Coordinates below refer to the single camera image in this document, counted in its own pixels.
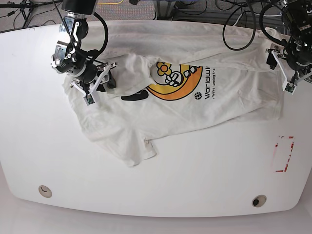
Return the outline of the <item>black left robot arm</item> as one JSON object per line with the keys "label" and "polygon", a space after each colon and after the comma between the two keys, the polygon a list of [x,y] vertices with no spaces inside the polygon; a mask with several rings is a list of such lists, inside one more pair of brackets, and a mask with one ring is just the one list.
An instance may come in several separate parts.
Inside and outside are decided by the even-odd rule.
{"label": "black left robot arm", "polygon": [[[279,8],[281,20],[290,32],[288,40],[279,40],[265,30],[263,17],[272,7]],[[259,14],[259,27],[262,33],[274,43],[267,49],[267,64],[274,70],[279,66],[282,72],[282,90],[294,93],[298,83],[312,81],[312,10],[310,0],[279,0],[270,2]]]}

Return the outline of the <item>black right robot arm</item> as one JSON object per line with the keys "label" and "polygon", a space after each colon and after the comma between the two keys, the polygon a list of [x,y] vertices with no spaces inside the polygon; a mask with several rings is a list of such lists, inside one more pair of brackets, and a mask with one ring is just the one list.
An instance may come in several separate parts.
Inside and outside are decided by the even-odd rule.
{"label": "black right robot arm", "polygon": [[[107,63],[98,60],[108,44],[108,26],[105,20],[95,12],[96,0],[65,0],[62,10],[67,14],[61,16],[59,40],[52,55],[51,67],[59,74],[67,74],[72,78],[71,88],[82,93],[87,105],[99,100],[99,92],[106,88],[116,88],[116,81],[111,70],[117,63]],[[104,41],[100,49],[85,51],[81,48],[82,40],[86,38],[89,26],[87,16],[95,16],[104,28]]]}

